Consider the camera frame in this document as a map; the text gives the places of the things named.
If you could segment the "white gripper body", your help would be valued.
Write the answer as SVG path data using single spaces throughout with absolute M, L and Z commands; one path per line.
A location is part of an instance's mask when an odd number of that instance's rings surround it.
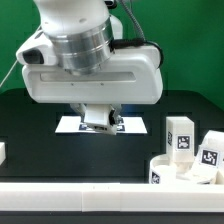
M 31 98 L 39 103 L 154 104 L 163 90 L 154 46 L 117 49 L 94 73 L 58 66 L 51 41 L 38 31 L 16 52 Z

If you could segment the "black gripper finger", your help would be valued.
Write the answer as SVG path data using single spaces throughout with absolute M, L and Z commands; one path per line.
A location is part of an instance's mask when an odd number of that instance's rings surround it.
M 111 126 L 117 125 L 120 120 L 120 112 L 122 106 L 120 104 L 113 104 L 109 113 L 109 123 Z
M 84 117 L 86 112 L 86 105 L 83 103 L 72 103 L 70 105 L 71 109 L 75 111 L 80 116 Z

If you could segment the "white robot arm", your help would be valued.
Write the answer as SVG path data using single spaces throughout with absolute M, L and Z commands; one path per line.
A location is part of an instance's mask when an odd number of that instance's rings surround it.
M 114 133 L 124 104 L 162 95 L 161 48 L 122 38 L 104 0 L 33 0 L 41 26 L 16 52 L 29 95 L 68 103 L 92 129 Z

